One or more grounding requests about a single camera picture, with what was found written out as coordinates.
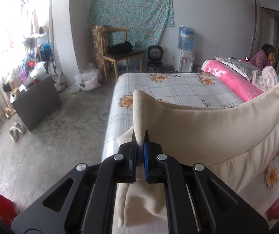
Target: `black bag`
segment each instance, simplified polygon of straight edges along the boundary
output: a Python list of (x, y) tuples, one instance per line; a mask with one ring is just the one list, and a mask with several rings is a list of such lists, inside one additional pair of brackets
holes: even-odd
[(120, 44), (108, 47), (109, 52), (115, 52), (117, 54), (126, 54), (128, 52), (131, 52), (132, 49), (133, 49), (133, 46), (128, 41), (126, 41), (125, 43), (120, 43)]

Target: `black hair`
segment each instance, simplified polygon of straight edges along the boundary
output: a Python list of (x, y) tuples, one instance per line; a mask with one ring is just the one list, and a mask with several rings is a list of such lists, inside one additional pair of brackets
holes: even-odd
[(266, 54), (267, 57), (269, 54), (276, 52), (275, 48), (270, 44), (264, 44), (262, 46), (262, 50), (264, 51), (264, 53)]

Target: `chair backrest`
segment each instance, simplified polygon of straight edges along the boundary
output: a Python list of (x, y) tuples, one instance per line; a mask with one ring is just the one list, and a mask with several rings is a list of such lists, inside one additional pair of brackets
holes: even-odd
[(102, 44), (103, 54), (105, 53), (104, 52), (104, 37), (103, 37), (103, 35), (107, 34), (107, 33), (122, 32), (122, 31), (125, 32), (125, 41), (127, 41), (128, 40), (127, 32), (130, 31), (129, 28), (109, 28), (109, 29), (104, 30), (104, 31), (101, 32), (101, 44)]

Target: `pink floral blanket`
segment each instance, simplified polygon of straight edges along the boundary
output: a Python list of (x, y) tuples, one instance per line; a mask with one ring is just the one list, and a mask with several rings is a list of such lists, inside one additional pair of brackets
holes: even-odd
[[(203, 72), (211, 73), (218, 77), (244, 102), (247, 102), (263, 93), (261, 90), (249, 83), (240, 74), (217, 60), (208, 60), (202, 65), (201, 68)], [(275, 222), (279, 219), (279, 198), (266, 212), (266, 216), (269, 222), (273, 221), (273, 224), (275, 224)]]

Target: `purple jacket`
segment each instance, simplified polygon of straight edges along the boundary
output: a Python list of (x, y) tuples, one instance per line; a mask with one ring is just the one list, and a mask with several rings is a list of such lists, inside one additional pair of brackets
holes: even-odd
[(270, 66), (268, 58), (262, 49), (253, 56), (250, 63), (257, 67), (260, 71), (262, 71), (266, 66)]

